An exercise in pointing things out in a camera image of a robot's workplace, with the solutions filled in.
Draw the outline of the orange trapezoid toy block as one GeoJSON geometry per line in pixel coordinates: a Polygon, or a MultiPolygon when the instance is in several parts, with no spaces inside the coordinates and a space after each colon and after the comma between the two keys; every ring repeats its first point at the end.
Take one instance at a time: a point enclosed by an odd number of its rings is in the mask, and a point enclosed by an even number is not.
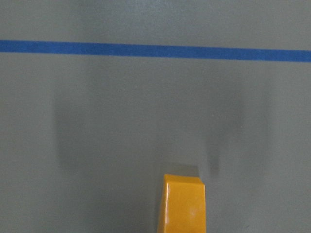
{"type": "Polygon", "coordinates": [[[205,185],[199,177],[165,174],[158,233],[205,233],[205,185]]]}

